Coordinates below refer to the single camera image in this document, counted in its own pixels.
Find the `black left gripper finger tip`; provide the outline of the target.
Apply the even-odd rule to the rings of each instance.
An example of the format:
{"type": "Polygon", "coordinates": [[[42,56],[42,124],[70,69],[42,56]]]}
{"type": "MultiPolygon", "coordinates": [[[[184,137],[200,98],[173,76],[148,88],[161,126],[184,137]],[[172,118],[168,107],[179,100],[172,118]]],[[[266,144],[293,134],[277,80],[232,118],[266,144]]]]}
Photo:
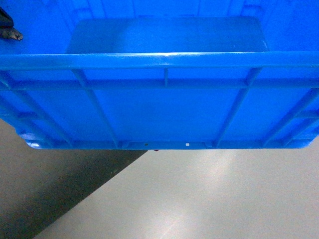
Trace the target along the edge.
{"type": "Polygon", "coordinates": [[[12,17],[0,8],[0,37],[3,39],[23,40],[23,34],[14,28],[12,17]]]}

